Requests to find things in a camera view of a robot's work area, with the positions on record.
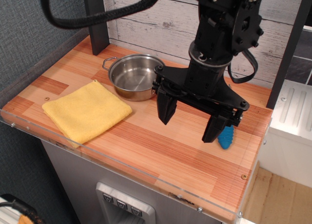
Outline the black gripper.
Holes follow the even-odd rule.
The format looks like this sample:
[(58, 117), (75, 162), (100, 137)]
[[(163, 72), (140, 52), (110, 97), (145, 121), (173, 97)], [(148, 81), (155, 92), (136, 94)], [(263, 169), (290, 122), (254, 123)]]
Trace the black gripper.
[(212, 143), (225, 127), (238, 126), (249, 103), (226, 84), (225, 67), (194, 59), (187, 68), (156, 67), (153, 89), (161, 122), (168, 124), (180, 101), (211, 116), (202, 137), (204, 143)]

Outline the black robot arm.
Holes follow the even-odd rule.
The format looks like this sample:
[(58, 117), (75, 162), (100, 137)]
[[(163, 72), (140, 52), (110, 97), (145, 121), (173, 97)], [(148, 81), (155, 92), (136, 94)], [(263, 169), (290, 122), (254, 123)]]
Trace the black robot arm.
[(227, 126), (238, 126), (249, 103), (225, 82), (224, 72), (234, 56), (243, 54), (254, 70), (258, 64), (250, 48), (263, 35), (259, 8), (262, 0), (197, 0), (199, 26), (189, 47), (187, 68), (158, 66), (153, 88), (158, 117), (167, 124), (183, 102), (210, 119), (202, 137), (213, 142)]

